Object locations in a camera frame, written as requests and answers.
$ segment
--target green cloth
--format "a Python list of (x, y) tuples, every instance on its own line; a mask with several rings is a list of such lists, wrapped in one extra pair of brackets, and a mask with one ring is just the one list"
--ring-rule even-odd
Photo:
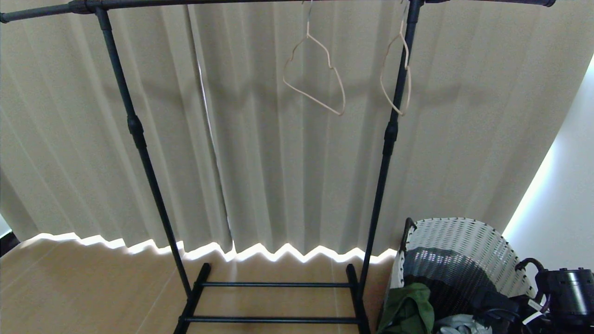
[(377, 334), (431, 334), (435, 319), (429, 294), (422, 283), (390, 289)]

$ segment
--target garment rack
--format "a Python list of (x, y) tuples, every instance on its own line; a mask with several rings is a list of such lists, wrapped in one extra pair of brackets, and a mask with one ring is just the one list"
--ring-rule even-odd
[[(398, 113), (392, 109), (390, 120), (387, 124), (384, 133), (384, 147), (382, 151), (382, 160), (380, 166), (380, 175), (378, 178), (377, 189), (375, 192), (375, 199), (373, 210), (371, 214), (371, 223), (369, 224), (369, 234), (367, 239), (367, 247), (365, 249), (365, 257), (361, 269), (360, 279), (357, 279), (355, 267), (353, 264), (346, 266), (346, 277), (348, 283), (271, 283), (271, 282), (209, 282), (207, 281), (210, 273), (210, 264), (204, 263), (202, 269), (198, 274), (198, 278), (194, 285), (190, 287), (188, 276), (186, 274), (184, 264), (182, 263), (179, 250), (176, 245), (176, 239), (173, 234), (169, 216), (165, 209), (163, 196), (159, 190), (157, 178), (155, 176), (153, 165), (150, 160), (147, 143), (144, 139), (144, 130), (142, 123), (136, 112), (134, 105), (128, 91), (128, 85), (124, 77), (122, 64), (119, 60), (118, 49), (113, 39), (112, 26), (109, 21), (109, 10), (119, 8), (134, 8), (134, 7), (156, 7), (169, 5), (199, 5), (199, 4), (222, 4), (222, 3), (242, 3), (242, 2), (274, 2), (274, 1), (298, 1), (298, 0), (73, 0), (67, 4), (54, 5), (48, 7), (33, 8), (29, 10), (0, 13), (0, 22), (9, 23), (17, 20), (24, 20), (28, 18), (44, 17), (57, 14), (95, 14), (99, 27), (103, 32), (103, 37), (108, 49), (109, 58), (112, 63), (113, 72), (116, 81), (118, 82), (118, 89), (122, 96), (122, 101), (127, 113), (128, 130), (134, 139), (134, 143), (140, 154), (144, 171), (146, 173), (148, 184), (153, 193), (155, 205), (159, 211), (161, 223), (167, 236), (167, 240), (171, 247), (173, 259), (177, 266), (179, 276), (181, 278), (184, 290), (187, 296), (186, 304), (182, 314), (179, 316), (177, 327), (174, 334), (185, 334), (191, 323), (309, 323), (309, 324), (356, 324), (360, 334), (369, 334), (369, 321), (365, 313), (363, 304), (363, 292), (365, 289), (365, 282), (369, 271), (369, 260), (371, 258), (371, 251), (375, 238), (375, 231), (377, 229), (378, 219), (380, 217), (380, 208), (386, 187), (386, 179), (388, 175), (388, 167), (390, 166), (390, 158), (394, 150), (394, 144), (398, 135)], [(416, 23), (419, 20), (419, 12), (424, 3), (445, 2), (448, 0), (410, 0), (410, 8), (406, 20), (405, 41), (412, 51), (412, 43), (415, 35)], [(538, 4), (550, 7), (555, 0), (487, 0), (487, 1), (501, 1), (501, 2), (521, 2), (524, 4)], [(402, 102), (402, 95), (405, 87), (406, 69), (405, 69), (406, 51), (402, 49), (400, 57), (400, 67), (396, 80), (396, 89), (394, 91), (393, 104), (400, 107)], [(350, 290), (352, 297), (353, 308), (355, 311), (354, 317), (214, 317), (214, 316), (196, 316), (194, 311), (200, 299), (200, 295), (205, 287), (220, 287), (220, 286), (241, 286), (241, 287), (271, 287), (271, 288), (347, 288)]]

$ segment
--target white wire hanger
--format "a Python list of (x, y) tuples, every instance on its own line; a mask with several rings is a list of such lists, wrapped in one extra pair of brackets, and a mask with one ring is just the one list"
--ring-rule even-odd
[[(299, 41), (299, 43), (297, 43), (297, 45), (295, 45), (295, 47), (293, 48), (293, 52), (291, 53), (291, 57), (289, 59), (287, 59), (287, 61), (285, 62), (285, 67), (283, 69), (283, 82), (285, 83), (285, 85), (289, 86), (291, 89), (297, 91), (300, 94), (305, 95), (306, 97), (310, 98), (311, 100), (315, 101), (316, 103), (318, 103), (319, 105), (321, 105), (322, 107), (332, 111), (333, 113), (335, 113), (338, 116), (341, 116), (342, 114), (345, 113), (345, 105), (346, 105), (346, 97), (345, 97), (345, 88), (342, 85), (342, 80), (340, 79), (340, 74), (338, 74), (338, 71), (336, 70), (336, 68), (334, 66), (332, 66), (332, 63), (330, 62), (330, 52), (328, 51), (328, 49), (322, 44), (320, 43), (319, 40), (315, 39), (310, 33), (309, 33), (309, 18), (311, 17), (311, 8), (314, 5), (314, 0), (310, 1), (310, 6), (309, 6), (309, 13), (307, 15), (307, 30), (305, 32), (305, 36)], [(285, 80), (285, 74), (287, 71), (287, 65), (289, 65), (289, 63), (291, 63), (293, 61), (293, 58), (295, 57), (295, 51), (297, 50), (297, 48), (299, 47), (299, 45), (301, 45), (301, 43), (303, 43), (304, 41), (306, 41), (307, 39), (311, 39), (312, 41), (314, 41), (317, 45), (321, 46), (322, 49), (324, 49), (324, 51), (326, 52), (326, 56), (328, 57), (328, 67), (331, 70), (334, 70), (334, 73), (336, 74), (336, 78), (338, 79), (338, 84), (340, 85), (340, 91), (342, 92), (342, 108), (339, 111), (336, 111), (335, 109), (329, 107), (328, 105), (326, 105), (324, 102), (316, 99), (315, 97), (311, 96), (308, 93), (305, 93), (304, 91), (294, 87), (293, 85), (291, 85), (290, 83), (288, 83)]]
[[(384, 56), (384, 61), (381, 64), (381, 72), (380, 72), (380, 85), (381, 85), (381, 89), (384, 91), (384, 95), (386, 96), (386, 99), (388, 100), (388, 102), (390, 102), (390, 105), (392, 106), (392, 108), (401, 116), (404, 116), (406, 113), (406, 110), (408, 109), (409, 103), (410, 103), (410, 87), (412, 84), (412, 79), (411, 79), (411, 73), (410, 73), (410, 66), (408, 64), (409, 62), (409, 48), (408, 45), (406, 44), (406, 40), (405, 40), (405, 36), (403, 34), (403, 30), (404, 30), (404, 26), (405, 26), (405, 13), (406, 13), (406, 9), (408, 7), (408, 3), (405, 6), (405, 10), (402, 13), (402, 20), (400, 21), (400, 31), (398, 32), (398, 36), (394, 37), (394, 39), (390, 42), (390, 44), (388, 44), (388, 49), (386, 50), (386, 55)], [(405, 47), (405, 70), (406, 70), (406, 78), (408, 80), (408, 89), (407, 89), (407, 93), (406, 93), (406, 104), (405, 107), (400, 110), (399, 108), (397, 108), (394, 103), (392, 102), (392, 99), (388, 96), (388, 93), (386, 93), (386, 88), (384, 87), (384, 83), (383, 83), (383, 77), (384, 77), (384, 69), (386, 67), (386, 59), (388, 59), (388, 54), (390, 53), (390, 47), (392, 46), (392, 43), (394, 43), (397, 39), (402, 39), (402, 43)]]

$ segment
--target curtain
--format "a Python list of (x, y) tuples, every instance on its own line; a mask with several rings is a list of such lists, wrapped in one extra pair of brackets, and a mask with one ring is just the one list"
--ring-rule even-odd
[[(42, 5), (3, 2), (2, 11)], [(110, 11), (176, 234), (190, 250), (289, 242), (364, 248), (390, 107), (381, 61), (399, 1), (320, 1), (311, 34), (347, 96), (334, 116), (288, 89), (301, 2)], [(404, 219), (469, 216), (502, 231), (551, 145), (594, 51), (594, 3), (451, 1), (421, 9), (374, 253)], [(101, 234), (165, 245), (96, 18), (3, 25), (0, 211), (20, 238)], [(400, 45), (386, 63), (396, 83)], [(305, 42), (287, 80), (340, 106)]]

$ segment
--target laundry basket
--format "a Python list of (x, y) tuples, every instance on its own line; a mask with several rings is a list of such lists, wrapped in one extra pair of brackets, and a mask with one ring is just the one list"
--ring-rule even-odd
[(516, 254), (489, 225), (467, 218), (406, 220), (391, 288), (413, 282), (431, 290), (435, 319), (472, 314), (471, 302), (480, 287), (508, 297), (534, 289), (523, 270), (516, 271)]

